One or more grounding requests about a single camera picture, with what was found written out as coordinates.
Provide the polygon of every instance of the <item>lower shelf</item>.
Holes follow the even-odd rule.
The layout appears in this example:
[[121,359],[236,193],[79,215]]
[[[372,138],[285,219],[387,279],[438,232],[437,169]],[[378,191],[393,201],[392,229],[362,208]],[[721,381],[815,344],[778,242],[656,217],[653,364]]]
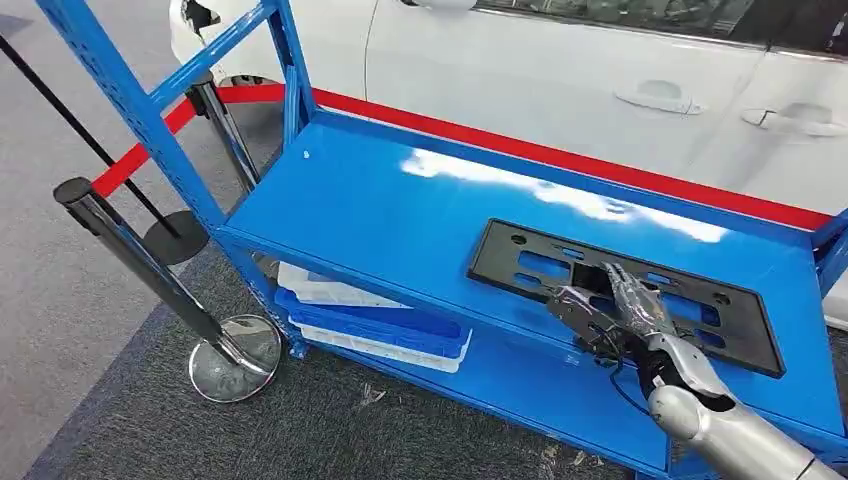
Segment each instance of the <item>lower shelf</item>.
[[[556,359],[475,331],[459,371],[444,373],[314,345],[634,470],[666,476],[666,435],[615,392],[610,371],[589,357]],[[628,370],[619,383],[640,399],[635,375]]]

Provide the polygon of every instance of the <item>black stanchion pole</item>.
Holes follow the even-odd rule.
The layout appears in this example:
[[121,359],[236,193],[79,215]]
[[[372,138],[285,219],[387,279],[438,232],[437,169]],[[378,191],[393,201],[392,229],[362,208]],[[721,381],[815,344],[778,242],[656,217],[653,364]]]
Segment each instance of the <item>black stanchion pole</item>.
[[[68,110],[68,107],[66,107],[65,104],[62,103],[61,100],[59,100],[59,97],[57,97],[56,94],[54,94],[53,91],[50,90],[50,87],[48,87],[47,84],[44,83],[43,80],[41,80],[41,77],[39,77],[38,74],[35,73],[35,71],[29,66],[29,64],[24,61],[24,59],[18,54],[18,52],[12,47],[12,45],[8,41],[6,41],[5,38],[3,38],[2,35],[0,35],[0,50],[2,50],[7,57],[9,57],[9,60],[11,60],[11,62],[18,68],[18,70],[20,70],[23,76],[26,77],[27,80],[29,80],[29,83],[31,83],[32,86],[35,87],[36,90],[38,90],[38,93],[40,93],[41,96],[44,97],[44,99],[47,100],[50,105],[53,106],[56,112],[58,112],[59,115],[61,115],[62,118],[65,119],[68,125],[70,125],[71,128],[73,128],[74,131],[77,132],[77,135],[79,135],[80,138],[82,138],[83,141],[85,141],[85,143],[88,144],[88,146],[94,151],[94,153],[97,154],[97,156],[100,157],[101,160],[103,160],[103,163],[110,167],[114,165],[115,161],[112,160],[112,157],[109,156],[109,154],[106,152],[106,150],[103,149],[100,143],[98,143],[97,140],[95,140],[94,137],[91,136],[91,134],[88,132],[88,130],[85,129],[82,123],[80,123],[77,117],[75,117],[74,114],[71,113],[70,110]],[[132,192],[133,195],[135,195],[135,198],[137,198],[138,201],[141,202],[142,205],[144,205],[144,208],[146,208],[148,212],[150,212],[154,217],[156,217],[156,221],[161,223],[162,227],[170,235],[175,238],[180,237],[180,233],[177,231],[177,229],[174,228],[173,225],[171,225],[171,223],[165,218],[165,216],[162,215],[162,213],[150,202],[150,200],[144,195],[144,193],[141,192],[141,190],[135,183],[133,183],[132,180],[125,180],[124,185],[129,189],[130,192]]]
[[271,381],[282,352],[271,322],[239,315],[218,323],[88,180],[68,180],[56,187],[53,197],[201,337],[189,359],[189,375],[201,395],[237,402]]
[[252,191],[259,183],[259,170],[250,158],[250,153],[233,117],[218,96],[212,74],[210,72],[203,74],[186,92],[186,96],[194,106],[195,112],[208,118],[212,123],[212,128],[224,144],[224,149],[230,157],[244,191]]
[[[0,50],[9,57],[9,60],[20,70],[24,77],[38,90],[38,93],[50,103],[56,112],[74,129],[77,135],[85,141],[86,144],[94,151],[94,153],[103,160],[108,166],[115,164],[115,161],[106,152],[106,150],[95,140],[95,138],[86,130],[76,116],[59,100],[59,97],[47,86],[46,83],[38,76],[37,73],[26,63],[26,61],[18,54],[12,45],[0,35]],[[135,195],[135,198],[144,205],[144,208],[150,212],[156,223],[148,230],[145,235],[147,246],[153,250],[157,256],[167,265],[176,265],[182,263],[193,256],[197,255],[200,250],[209,242],[209,235],[203,226],[194,218],[194,215],[188,211],[175,212],[170,215],[162,215],[162,213],[150,202],[141,189],[130,179],[124,180],[124,185]]]

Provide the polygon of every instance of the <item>car window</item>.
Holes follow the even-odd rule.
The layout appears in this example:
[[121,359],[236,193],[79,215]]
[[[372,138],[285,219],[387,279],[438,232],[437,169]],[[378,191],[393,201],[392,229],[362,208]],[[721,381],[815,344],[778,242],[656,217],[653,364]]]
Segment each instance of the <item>car window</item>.
[[478,0],[475,8],[735,39],[734,31],[754,1]]

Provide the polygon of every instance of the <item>car side mirror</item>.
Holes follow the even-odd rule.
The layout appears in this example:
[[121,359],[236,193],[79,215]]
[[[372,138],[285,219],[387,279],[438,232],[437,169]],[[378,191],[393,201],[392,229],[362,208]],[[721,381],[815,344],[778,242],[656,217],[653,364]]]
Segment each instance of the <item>car side mirror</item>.
[[406,5],[418,5],[438,10],[471,10],[477,0],[401,0]]

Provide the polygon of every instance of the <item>blue metal shelf cart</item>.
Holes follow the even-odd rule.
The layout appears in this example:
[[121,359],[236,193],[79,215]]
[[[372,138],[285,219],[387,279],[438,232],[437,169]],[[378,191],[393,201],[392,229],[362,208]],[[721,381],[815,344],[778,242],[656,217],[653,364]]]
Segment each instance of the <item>blue metal shelf cart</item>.
[[[761,294],[787,373],[716,362],[725,382],[825,461],[848,461],[821,298],[845,269],[848,215],[805,232],[521,158],[318,108],[286,0],[262,0],[153,92],[139,85],[83,0],[38,0],[288,338],[309,342],[251,259],[262,252],[473,327],[457,373],[322,345],[339,355],[657,478],[708,478],[615,393],[541,304],[469,280],[490,218],[751,289]],[[287,84],[284,150],[226,215],[160,118],[254,28],[270,26]],[[635,374],[624,388],[638,397]]]

